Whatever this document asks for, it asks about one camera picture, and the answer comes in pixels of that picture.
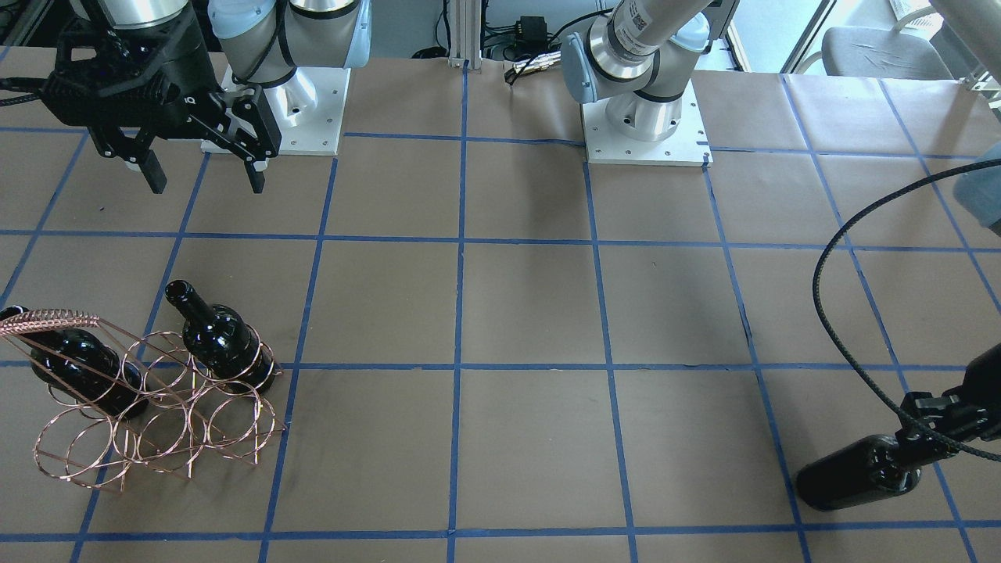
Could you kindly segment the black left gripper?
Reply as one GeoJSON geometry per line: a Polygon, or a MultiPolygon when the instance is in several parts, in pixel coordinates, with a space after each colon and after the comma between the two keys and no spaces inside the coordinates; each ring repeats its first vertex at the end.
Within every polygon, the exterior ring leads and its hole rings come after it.
{"type": "MultiPolygon", "coordinates": [[[[901,408],[940,434],[966,443],[972,439],[999,438],[1000,346],[975,357],[966,367],[961,385],[941,396],[933,393],[906,393],[901,408]]],[[[937,462],[958,453],[933,439],[910,421],[901,419],[898,431],[899,462],[937,462]]]]}

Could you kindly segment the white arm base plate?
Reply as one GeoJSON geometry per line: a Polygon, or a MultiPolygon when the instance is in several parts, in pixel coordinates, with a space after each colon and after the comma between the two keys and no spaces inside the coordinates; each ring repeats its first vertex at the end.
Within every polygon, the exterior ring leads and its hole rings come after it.
{"type": "Polygon", "coordinates": [[[583,104],[580,115],[590,163],[679,167],[712,163],[691,81],[673,101],[651,101],[640,92],[630,92],[583,104]]]}
{"type": "Polygon", "coordinates": [[[279,156],[336,156],[350,75],[300,67],[289,82],[264,90],[282,136],[279,156]]]}

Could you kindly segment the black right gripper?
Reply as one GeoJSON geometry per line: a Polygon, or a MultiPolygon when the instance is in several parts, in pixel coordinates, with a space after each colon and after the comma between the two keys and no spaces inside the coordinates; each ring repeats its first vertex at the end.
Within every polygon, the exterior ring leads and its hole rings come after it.
{"type": "Polygon", "coordinates": [[[100,29],[75,16],[56,44],[41,100],[65,125],[86,126],[97,153],[120,158],[154,195],[167,178],[151,149],[158,138],[203,138],[242,161],[255,195],[282,133],[264,89],[222,91],[196,16],[133,30],[100,29]],[[122,128],[140,129],[128,136],[122,128]]]}

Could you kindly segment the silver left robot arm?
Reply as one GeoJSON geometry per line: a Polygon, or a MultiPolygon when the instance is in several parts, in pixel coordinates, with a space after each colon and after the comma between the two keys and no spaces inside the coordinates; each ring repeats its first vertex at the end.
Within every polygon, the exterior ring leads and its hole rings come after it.
{"type": "MultiPolygon", "coordinates": [[[[622,1],[614,9],[594,13],[596,21],[586,33],[573,32],[561,44],[562,72],[573,99],[579,104],[591,104],[625,95],[653,106],[671,106],[682,96],[696,60],[709,43],[710,32],[701,14],[707,6],[707,1],[622,1]]],[[[862,381],[898,415],[904,430],[922,432],[934,445],[943,446],[947,454],[962,451],[991,462],[998,462],[999,455],[967,446],[892,402],[831,325],[821,300],[821,277],[830,254],[850,229],[881,206],[945,178],[962,174],[985,178],[998,169],[998,158],[987,158],[931,174],[877,199],[833,235],[816,262],[811,282],[816,316],[831,342],[862,381]]]]}

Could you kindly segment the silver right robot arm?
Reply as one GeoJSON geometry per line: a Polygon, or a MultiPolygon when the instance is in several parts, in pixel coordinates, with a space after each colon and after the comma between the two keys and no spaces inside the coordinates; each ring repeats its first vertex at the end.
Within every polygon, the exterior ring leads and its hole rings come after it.
{"type": "Polygon", "coordinates": [[[279,156],[335,156],[350,72],[371,57],[368,1],[211,1],[228,58],[218,80],[189,1],[74,1],[44,79],[4,81],[62,124],[87,128],[97,151],[167,179],[155,139],[194,140],[239,158],[256,193],[279,156]]]}

